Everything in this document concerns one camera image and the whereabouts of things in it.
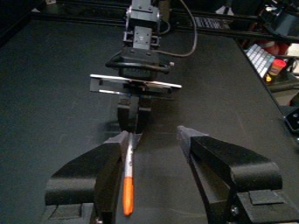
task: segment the black mat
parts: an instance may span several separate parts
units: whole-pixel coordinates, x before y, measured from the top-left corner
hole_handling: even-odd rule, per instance
[[[117,97],[89,92],[89,74],[121,47],[122,29],[32,21],[0,49],[1,223],[37,223],[49,176],[117,133]],[[163,38],[185,52],[192,35]],[[239,144],[279,165],[299,205],[299,157],[273,100],[229,38],[199,37],[197,52],[175,59],[161,81],[181,84],[177,101],[153,101],[135,152],[135,213],[118,203],[116,223],[204,223],[192,175],[176,141],[184,125]]]

